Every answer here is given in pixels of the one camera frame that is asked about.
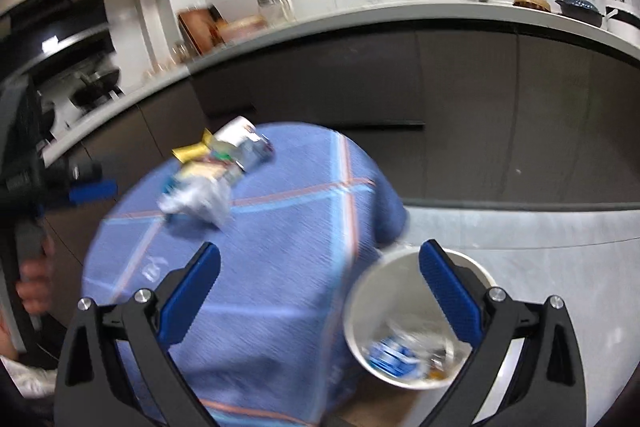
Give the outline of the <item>person's left hand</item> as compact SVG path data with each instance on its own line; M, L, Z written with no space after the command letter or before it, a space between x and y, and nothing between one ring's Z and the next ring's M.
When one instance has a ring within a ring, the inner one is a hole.
M21 266L21 280L16 284L17 295L25 310L32 315L46 314L52 301L54 243L49 235L43 236L41 253Z

